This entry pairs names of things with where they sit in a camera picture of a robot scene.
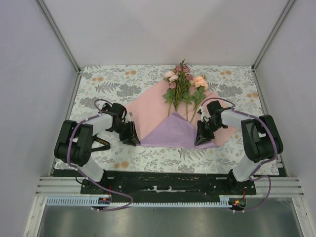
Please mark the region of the dark pink fake flower stem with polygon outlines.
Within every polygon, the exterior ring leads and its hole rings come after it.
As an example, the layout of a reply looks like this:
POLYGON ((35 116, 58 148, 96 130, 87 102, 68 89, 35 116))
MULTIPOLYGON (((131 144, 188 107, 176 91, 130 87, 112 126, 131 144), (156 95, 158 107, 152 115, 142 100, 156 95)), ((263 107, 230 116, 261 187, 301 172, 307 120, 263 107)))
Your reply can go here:
POLYGON ((190 74, 191 70, 188 64, 185 63, 185 59, 179 65, 177 65, 173 71, 177 76, 177 79, 174 80, 176 86, 174 88, 175 99, 173 104, 175 111, 178 111, 178 107, 180 102, 182 101, 183 94, 189 90, 193 76, 190 74))

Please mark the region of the pale pink fake flower stem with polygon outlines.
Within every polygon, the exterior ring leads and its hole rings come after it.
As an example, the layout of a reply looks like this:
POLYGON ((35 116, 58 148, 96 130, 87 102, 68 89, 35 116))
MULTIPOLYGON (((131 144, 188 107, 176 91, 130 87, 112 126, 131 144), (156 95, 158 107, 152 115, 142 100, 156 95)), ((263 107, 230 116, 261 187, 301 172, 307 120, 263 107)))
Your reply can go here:
POLYGON ((184 91, 182 95, 182 100, 185 102, 186 120, 188 120, 188 105, 192 103, 190 96, 190 88, 194 85, 193 76, 190 73, 186 73, 184 91))

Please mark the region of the black ribbon with gold text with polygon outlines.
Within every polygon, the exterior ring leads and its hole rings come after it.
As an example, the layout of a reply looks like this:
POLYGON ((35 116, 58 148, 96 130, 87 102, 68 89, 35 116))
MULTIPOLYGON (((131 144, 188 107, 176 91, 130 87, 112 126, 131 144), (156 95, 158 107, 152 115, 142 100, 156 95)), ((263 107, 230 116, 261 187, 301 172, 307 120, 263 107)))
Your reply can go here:
MULTIPOLYGON (((107 111, 111 107, 111 102, 109 102, 107 100, 104 100, 104 99, 97 99, 97 100, 94 101, 94 106, 99 111, 99 113, 103 113, 103 112, 107 111), (97 105, 98 101, 105 102, 101 109, 97 105)), ((102 146, 97 147, 97 148, 92 148, 92 150, 91 150, 92 153, 93 152, 99 152, 99 151, 106 151, 106 150, 109 150, 111 148, 111 145, 110 145, 110 143, 108 141, 106 141, 106 140, 104 140, 102 138, 99 138, 97 135, 93 136, 93 141, 101 144, 102 146)))

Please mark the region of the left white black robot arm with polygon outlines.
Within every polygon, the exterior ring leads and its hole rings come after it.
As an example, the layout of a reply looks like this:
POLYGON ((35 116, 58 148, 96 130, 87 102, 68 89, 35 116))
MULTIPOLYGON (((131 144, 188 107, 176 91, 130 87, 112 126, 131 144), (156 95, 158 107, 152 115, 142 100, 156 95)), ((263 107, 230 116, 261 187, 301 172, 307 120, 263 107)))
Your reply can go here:
POLYGON ((123 144, 140 145, 135 123, 126 107, 106 100, 104 102, 102 108, 97 108, 98 114, 94 116, 80 122, 65 120, 54 148, 54 156, 87 178, 98 194, 108 190, 109 182, 106 172, 91 158, 91 154, 109 150, 111 145, 97 134, 102 131, 115 132, 123 144))

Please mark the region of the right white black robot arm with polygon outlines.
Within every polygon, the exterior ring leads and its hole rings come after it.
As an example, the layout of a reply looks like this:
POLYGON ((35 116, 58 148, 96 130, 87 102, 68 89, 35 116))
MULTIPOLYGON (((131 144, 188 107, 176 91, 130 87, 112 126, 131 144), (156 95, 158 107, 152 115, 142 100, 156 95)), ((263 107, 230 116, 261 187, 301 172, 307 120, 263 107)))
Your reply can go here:
POLYGON ((195 145, 201 145, 215 139, 215 132, 229 126, 242 132, 245 155, 239 164, 230 170, 226 188, 231 194, 238 194, 244 188, 244 182, 254 181, 255 173, 262 165, 275 160, 283 152, 283 143, 271 115, 256 117, 231 107, 222 107, 218 100, 200 106, 197 121, 195 145))

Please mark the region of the cream rose fake flower stem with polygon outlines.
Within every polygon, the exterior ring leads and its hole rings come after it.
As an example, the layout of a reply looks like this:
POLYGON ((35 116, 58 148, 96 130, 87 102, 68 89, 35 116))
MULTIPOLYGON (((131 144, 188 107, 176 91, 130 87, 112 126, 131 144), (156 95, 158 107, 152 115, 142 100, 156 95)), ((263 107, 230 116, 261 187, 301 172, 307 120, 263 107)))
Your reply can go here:
POLYGON ((198 106, 206 98, 204 92, 209 88, 205 75, 194 77, 191 84, 196 88, 196 92, 193 94, 192 97, 192 102, 194 103, 194 112, 190 122, 193 121, 198 110, 198 106))

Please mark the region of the pink peony fake flower stem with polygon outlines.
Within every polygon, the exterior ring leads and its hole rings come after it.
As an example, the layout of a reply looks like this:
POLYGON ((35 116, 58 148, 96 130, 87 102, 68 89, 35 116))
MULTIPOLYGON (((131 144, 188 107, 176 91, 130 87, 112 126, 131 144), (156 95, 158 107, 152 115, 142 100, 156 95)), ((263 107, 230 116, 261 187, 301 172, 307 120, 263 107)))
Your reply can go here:
POLYGON ((163 94, 163 98, 165 99, 165 103, 168 104, 168 116, 171 113, 171 107, 175 105, 176 102, 176 87, 178 81, 178 74, 175 71, 168 71, 164 74, 163 78, 168 83, 168 89, 165 94, 163 94))

